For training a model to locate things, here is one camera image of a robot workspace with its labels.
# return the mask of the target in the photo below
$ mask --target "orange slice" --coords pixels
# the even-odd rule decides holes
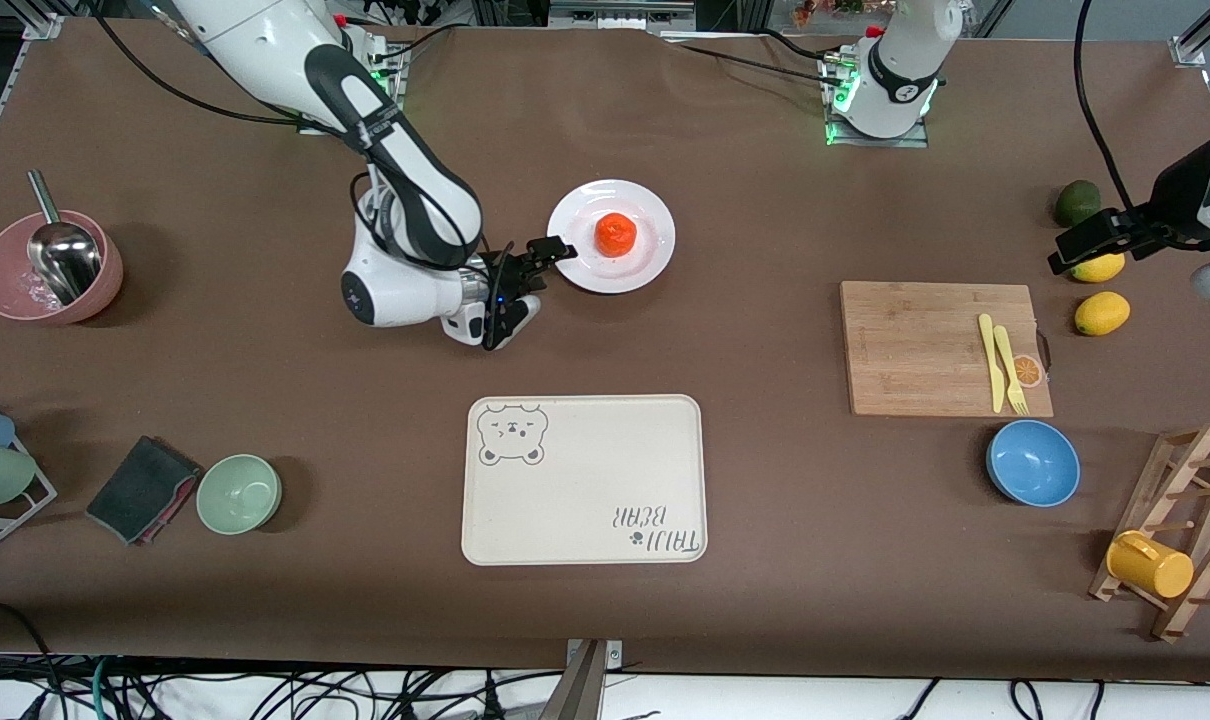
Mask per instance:
[[[1045,370],[1041,362],[1031,355],[1018,355],[1013,359],[1013,371],[1022,387],[1036,387],[1045,381]]]
[[[610,213],[597,220],[597,249],[606,258],[622,258],[636,244],[636,224],[627,215]]]

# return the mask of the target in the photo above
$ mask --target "light green bowl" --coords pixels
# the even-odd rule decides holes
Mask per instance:
[[[266,460],[232,455],[209,468],[197,489],[197,514],[220,536],[259,528],[281,503],[281,479]]]

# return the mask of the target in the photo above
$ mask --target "gray wall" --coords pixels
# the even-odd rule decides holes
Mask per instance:
[[[1089,40],[1169,40],[1209,8],[1210,0],[1094,0]],[[1072,38],[1081,0],[1015,0],[996,38]],[[1210,50],[1209,88],[1210,88]]]

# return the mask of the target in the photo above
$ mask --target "folded cloth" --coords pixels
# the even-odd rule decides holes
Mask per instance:
[[[140,437],[85,514],[127,545],[151,542],[160,525],[192,495],[198,473],[201,466],[192,460]]]

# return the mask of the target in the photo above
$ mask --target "lemon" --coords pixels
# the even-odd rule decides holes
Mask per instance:
[[[1058,194],[1058,202],[1054,202],[1054,221],[1062,227],[1076,227],[1102,208],[1104,197],[1099,195],[1097,184],[1072,182]]]
[[[1125,267],[1125,255],[1102,255],[1071,269],[1073,278],[1082,283],[1107,282]]]
[[[1076,310],[1076,329],[1088,336],[1100,336],[1130,319],[1130,301],[1113,292],[1100,292],[1081,303]]]

